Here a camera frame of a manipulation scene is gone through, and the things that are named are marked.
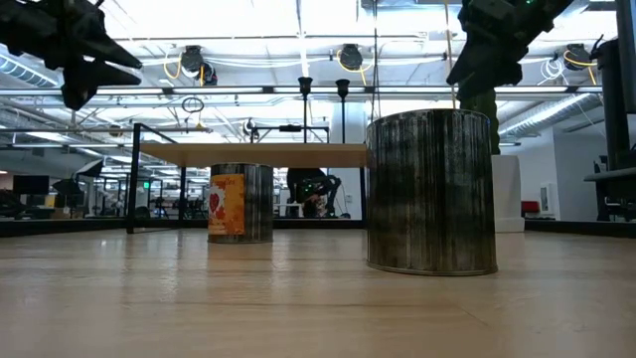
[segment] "red heart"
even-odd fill
[[[212,194],[210,196],[210,211],[214,214],[219,206],[219,194]]]

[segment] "white pillar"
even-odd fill
[[[342,105],[334,103],[331,119],[331,143],[342,143]],[[363,102],[347,102],[345,104],[345,142],[363,143],[367,128],[367,114]],[[352,220],[362,220],[362,201],[360,196],[360,168],[333,168],[329,174],[342,180],[336,196],[336,215],[349,213]]]

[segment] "shelf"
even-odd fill
[[[181,167],[254,163],[289,168],[361,168],[365,144],[141,144],[141,152]]]

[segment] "can label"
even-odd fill
[[[210,179],[210,235],[245,234],[245,177],[219,174]]]

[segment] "wooden floor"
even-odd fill
[[[0,357],[636,357],[636,240],[500,236],[476,277],[365,252],[361,231],[0,239]]]

